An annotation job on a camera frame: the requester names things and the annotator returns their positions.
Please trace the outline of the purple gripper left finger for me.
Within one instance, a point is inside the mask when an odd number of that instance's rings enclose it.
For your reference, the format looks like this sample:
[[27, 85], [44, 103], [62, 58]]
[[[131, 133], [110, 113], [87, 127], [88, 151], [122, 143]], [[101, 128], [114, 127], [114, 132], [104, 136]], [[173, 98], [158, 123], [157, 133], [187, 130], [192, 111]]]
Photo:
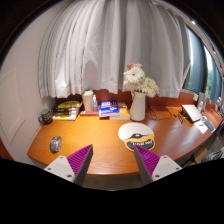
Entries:
[[65, 180], [82, 186], [93, 156], [93, 145], [90, 144], [68, 157], [59, 156], [50, 163], [45, 171], [48, 171]]

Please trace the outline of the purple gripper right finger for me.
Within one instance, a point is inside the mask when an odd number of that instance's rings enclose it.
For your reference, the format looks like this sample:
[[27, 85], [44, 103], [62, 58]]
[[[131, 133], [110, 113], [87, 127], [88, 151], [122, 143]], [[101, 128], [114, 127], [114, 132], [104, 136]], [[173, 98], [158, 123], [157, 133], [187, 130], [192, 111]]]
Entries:
[[140, 146], [134, 147], [134, 156], [144, 185], [181, 170], [168, 155], [158, 156]]

